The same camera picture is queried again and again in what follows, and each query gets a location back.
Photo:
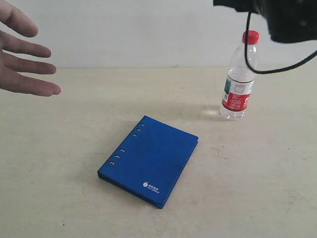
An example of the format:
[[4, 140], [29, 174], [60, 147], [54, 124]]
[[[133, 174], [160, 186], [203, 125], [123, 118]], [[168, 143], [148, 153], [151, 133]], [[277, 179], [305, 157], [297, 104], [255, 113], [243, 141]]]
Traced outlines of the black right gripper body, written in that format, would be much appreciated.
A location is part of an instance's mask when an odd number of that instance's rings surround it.
[[261, 15], [274, 42], [292, 44], [317, 39], [316, 0], [214, 0], [213, 4]]

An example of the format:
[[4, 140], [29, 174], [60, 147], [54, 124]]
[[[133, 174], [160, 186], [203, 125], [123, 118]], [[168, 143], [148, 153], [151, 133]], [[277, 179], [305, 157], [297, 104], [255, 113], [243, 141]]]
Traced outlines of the person's open hand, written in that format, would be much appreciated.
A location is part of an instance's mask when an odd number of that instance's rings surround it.
[[[0, 2], [0, 22], [16, 33], [32, 38], [38, 34], [36, 24], [20, 9], [5, 0]], [[22, 75], [56, 73], [53, 64], [22, 59], [12, 55], [24, 54], [49, 58], [51, 51], [45, 46], [19, 39], [4, 31], [0, 32], [0, 88], [5, 91], [50, 97], [61, 93], [61, 88], [51, 82]]]

